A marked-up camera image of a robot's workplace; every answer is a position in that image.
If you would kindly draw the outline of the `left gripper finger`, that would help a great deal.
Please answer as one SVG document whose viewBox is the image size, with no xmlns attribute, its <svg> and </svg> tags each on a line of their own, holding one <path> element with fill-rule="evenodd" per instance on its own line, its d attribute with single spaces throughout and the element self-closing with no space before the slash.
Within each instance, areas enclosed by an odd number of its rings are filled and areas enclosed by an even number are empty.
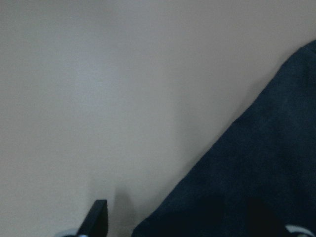
<svg viewBox="0 0 316 237">
<path fill-rule="evenodd" d="M 94 202 L 79 230 L 78 237 L 106 237 L 109 229 L 108 205 L 106 199 Z"/>
</svg>

